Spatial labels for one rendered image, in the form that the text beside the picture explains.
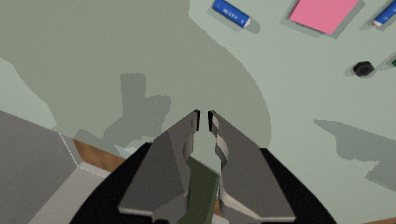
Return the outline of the black hex nut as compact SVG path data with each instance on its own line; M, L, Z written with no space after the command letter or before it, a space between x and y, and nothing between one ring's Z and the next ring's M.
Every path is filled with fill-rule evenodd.
M353 67L355 74L359 76L368 76L373 70L373 66L369 61L359 62Z

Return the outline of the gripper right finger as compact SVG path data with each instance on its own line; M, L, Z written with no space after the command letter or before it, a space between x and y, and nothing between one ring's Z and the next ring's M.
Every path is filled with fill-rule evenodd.
M208 111L208 122L221 160L220 212L231 224L337 224L269 150L214 110Z

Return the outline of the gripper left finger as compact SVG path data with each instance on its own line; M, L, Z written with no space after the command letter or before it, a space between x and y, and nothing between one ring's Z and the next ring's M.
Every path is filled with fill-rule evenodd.
M153 224L157 219L175 224L189 208L186 160L199 121L195 109L145 142L95 188L69 224Z

